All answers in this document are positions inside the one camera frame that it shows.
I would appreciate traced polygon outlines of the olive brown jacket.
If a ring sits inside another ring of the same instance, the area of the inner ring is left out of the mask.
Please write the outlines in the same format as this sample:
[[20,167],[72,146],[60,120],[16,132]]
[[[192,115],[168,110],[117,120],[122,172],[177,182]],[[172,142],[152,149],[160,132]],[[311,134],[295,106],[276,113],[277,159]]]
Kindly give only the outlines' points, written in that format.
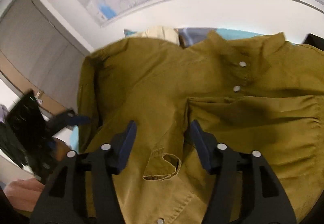
[[110,44],[83,62],[80,152],[133,120],[137,136],[115,190],[126,223],[201,223],[214,177],[201,166],[190,123],[235,151],[258,150],[297,220],[323,193],[323,52],[283,33],[193,46],[148,38]]

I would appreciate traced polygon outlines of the cream pillow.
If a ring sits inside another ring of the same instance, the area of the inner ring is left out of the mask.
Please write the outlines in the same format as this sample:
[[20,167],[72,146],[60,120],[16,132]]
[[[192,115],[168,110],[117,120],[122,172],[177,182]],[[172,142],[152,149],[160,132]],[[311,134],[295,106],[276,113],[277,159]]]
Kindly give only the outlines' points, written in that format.
[[171,27],[154,26],[145,31],[133,34],[133,37],[147,37],[168,41],[173,44],[180,44],[179,33],[177,29]]

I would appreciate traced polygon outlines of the teal grey patterned bed sheet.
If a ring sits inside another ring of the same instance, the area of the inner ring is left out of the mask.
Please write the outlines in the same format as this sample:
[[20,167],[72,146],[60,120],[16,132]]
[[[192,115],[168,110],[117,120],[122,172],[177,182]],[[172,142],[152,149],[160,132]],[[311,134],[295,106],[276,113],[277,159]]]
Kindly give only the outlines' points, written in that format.
[[[207,38],[207,34],[210,31],[215,31],[225,40],[236,40],[236,39],[247,39],[250,37],[259,36],[258,33],[252,33],[241,30],[231,30],[222,28],[175,28],[179,33],[180,46],[183,48],[192,46],[193,44],[199,43]],[[133,37],[133,34],[141,31],[134,31],[124,29],[125,37]]]

